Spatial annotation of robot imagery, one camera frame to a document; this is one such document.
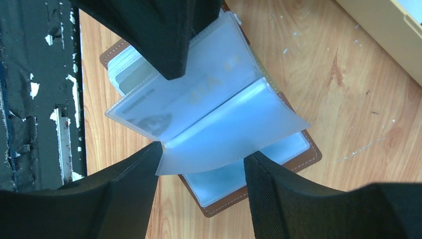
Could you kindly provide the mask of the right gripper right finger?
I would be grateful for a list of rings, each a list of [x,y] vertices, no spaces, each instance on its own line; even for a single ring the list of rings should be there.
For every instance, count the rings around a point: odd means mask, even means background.
[[[244,160],[257,239],[419,239],[420,183],[372,183],[343,192],[310,181],[261,152]]]

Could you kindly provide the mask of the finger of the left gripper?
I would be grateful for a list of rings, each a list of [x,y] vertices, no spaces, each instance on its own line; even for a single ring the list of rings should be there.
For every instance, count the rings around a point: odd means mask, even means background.
[[[73,0],[132,45],[167,80],[184,76],[190,40],[219,16],[220,0]]]

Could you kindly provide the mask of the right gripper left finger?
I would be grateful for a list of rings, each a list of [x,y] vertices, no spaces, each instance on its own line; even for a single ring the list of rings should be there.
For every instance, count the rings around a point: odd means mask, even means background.
[[[152,142],[125,160],[58,189],[1,191],[3,239],[143,239],[162,156]]]

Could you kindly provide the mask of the brown leather card holder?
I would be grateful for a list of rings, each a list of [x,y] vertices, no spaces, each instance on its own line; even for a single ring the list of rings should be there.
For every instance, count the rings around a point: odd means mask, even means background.
[[[309,123],[294,112],[255,56],[241,22],[226,2],[217,19],[191,40],[190,48],[202,40],[220,38],[247,43],[256,64],[252,81],[174,138],[152,139],[163,149],[156,174],[178,175],[206,217],[247,198],[243,166],[247,156],[260,151],[293,172],[322,158],[307,132]],[[100,62],[120,100],[148,79],[162,76],[123,39],[101,54]]]

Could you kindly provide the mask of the oval wooden card tray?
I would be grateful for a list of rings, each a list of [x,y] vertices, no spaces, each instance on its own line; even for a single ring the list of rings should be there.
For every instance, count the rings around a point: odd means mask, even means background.
[[[422,84],[420,0],[338,0],[337,3],[419,84]]]

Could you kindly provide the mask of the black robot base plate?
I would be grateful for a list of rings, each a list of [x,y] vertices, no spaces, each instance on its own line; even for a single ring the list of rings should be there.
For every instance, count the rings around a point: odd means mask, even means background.
[[[0,3],[0,188],[56,189],[87,175],[79,10]]]

